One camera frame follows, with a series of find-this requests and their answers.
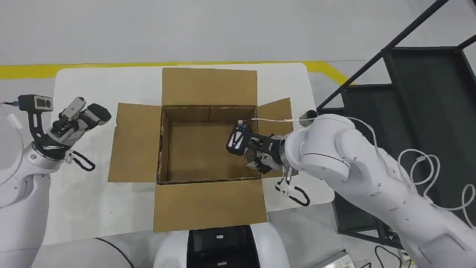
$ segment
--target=metal bar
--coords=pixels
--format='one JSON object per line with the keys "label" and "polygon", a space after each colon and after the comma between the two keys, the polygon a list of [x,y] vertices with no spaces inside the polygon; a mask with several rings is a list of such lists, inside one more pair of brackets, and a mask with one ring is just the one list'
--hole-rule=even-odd
{"label": "metal bar", "polygon": [[405,37],[411,34],[415,29],[418,28],[426,19],[428,19],[431,15],[437,12],[446,2],[449,0],[436,0],[429,8],[427,8],[421,15],[419,15],[412,23],[409,24],[399,35],[397,35],[394,39],[392,39],[388,45],[386,45],[377,55],[372,57],[367,63],[364,64],[355,74],[352,75],[344,84],[342,84],[339,88],[337,88],[328,98],[326,98],[317,108],[316,110],[319,112],[322,108],[324,108],[333,98],[335,98],[342,89],[348,87],[353,81],[355,81],[358,77],[360,77],[363,73],[366,72],[371,66],[373,66],[377,61],[382,58],[383,53],[389,51],[396,45],[398,45]]}
{"label": "metal bar", "polygon": [[468,38],[464,42],[462,42],[460,45],[457,46],[457,48],[459,50],[463,50],[467,46],[472,45],[473,42],[476,42],[476,34],[474,36],[471,36],[470,38]]}
{"label": "metal bar", "polygon": [[377,238],[377,237],[368,236],[368,235],[364,235],[364,234],[359,234],[359,233],[355,233],[355,232],[342,231],[342,230],[339,231],[339,234],[343,234],[343,235],[346,235],[346,236],[350,236],[350,237],[354,237],[354,238],[374,242],[376,244],[386,245],[386,246],[393,247],[393,248],[396,248],[396,249],[403,249],[402,244],[399,241],[392,241],[392,240],[388,240],[388,239],[383,239],[382,240],[382,239]]}

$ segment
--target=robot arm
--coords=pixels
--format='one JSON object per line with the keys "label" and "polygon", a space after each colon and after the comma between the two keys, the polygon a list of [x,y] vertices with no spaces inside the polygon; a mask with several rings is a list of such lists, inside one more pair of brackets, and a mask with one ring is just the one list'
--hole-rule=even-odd
{"label": "robot arm", "polygon": [[228,151],[257,150],[253,163],[258,170],[277,168],[288,176],[303,171],[326,181],[344,199],[388,224],[419,268],[476,267],[476,233],[413,191],[397,161],[369,143],[348,118],[321,115],[310,127],[266,145],[243,126],[240,130],[242,140],[229,141]]}
{"label": "robot arm", "polygon": [[109,121],[111,115],[96,104],[83,110],[86,102],[76,98],[45,134],[41,114],[53,110],[51,98],[22,95],[11,104],[28,112],[33,142],[24,149],[19,135],[16,161],[0,170],[0,267],[25,268],[33,263],[45,236],[50,174],[68,160],[85,170],[94,169],[94,165],[84,167],[71,148],[88,130]]}

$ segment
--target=white table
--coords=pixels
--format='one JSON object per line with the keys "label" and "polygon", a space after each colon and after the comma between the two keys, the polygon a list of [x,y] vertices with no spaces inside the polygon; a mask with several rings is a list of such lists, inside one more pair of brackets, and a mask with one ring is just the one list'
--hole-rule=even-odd
{"label": "white table", "polygon": [[[250,69],[258,73],[258,104],[291,98],[292,116],[315,108],[306,66],[302,63],[187,66]],[[54,88],[53,121],[76,96],[106,107],[111,121],[88,133],[74,149],[90,158],[96,170],[88,173],[64,164],[52,176],[50,211],[44,244],[152,229],[154,187],[150,183],[108,183],[112,139],[119,102],[161,105],[161,67],[63,69]],[[301,126],[295,123],[295,129]],[[299,207],[274,189],[277,178],[263,180],[267,211]],[[305,173],[293,178],[311,204],[334,199],[325,182]]]}

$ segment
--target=open cardboard box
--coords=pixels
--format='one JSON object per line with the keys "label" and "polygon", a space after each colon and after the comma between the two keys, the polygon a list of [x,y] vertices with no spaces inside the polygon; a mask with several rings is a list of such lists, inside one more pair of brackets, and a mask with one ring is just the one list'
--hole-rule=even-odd
{"label": "open cardboard box", "polygon": [[109,182],[156,183],[154,232],[267,221],[261,174],[225,145],[239,119],[291,118],[290,100],[258,106],[255,71],[165,68],[162,83],[163,106],[119,103]]}

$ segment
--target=floor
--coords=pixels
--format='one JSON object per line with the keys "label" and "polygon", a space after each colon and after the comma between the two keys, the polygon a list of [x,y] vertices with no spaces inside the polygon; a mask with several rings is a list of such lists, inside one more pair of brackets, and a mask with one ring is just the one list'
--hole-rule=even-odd
{"label": "floor", "polygon": [[[0,64],[325,60],[350,76],[433,1],[0,0]],[[475,14],[469,0],[451,0],[402,44],[459,44],[475,34]],[[466,54],[476,68],[476,45]],[[337,86],[321,73],[309,79],[316,104]],[[358,82],[389,82],[383,63]],[[3,101],[53,90],[51,78],[0,80]],[[292,267],[309,267],[341,249],[357,267],[378,264],[373,244],[335,233],[330,204],[277,211],[269,219]],[[151,267],[163,238],[140,232],[108,239],[137,267]],[[33,266],[119,267],[111,252],[96,240],[43,246]],[[383,258],[386,267],[397,267]]]}

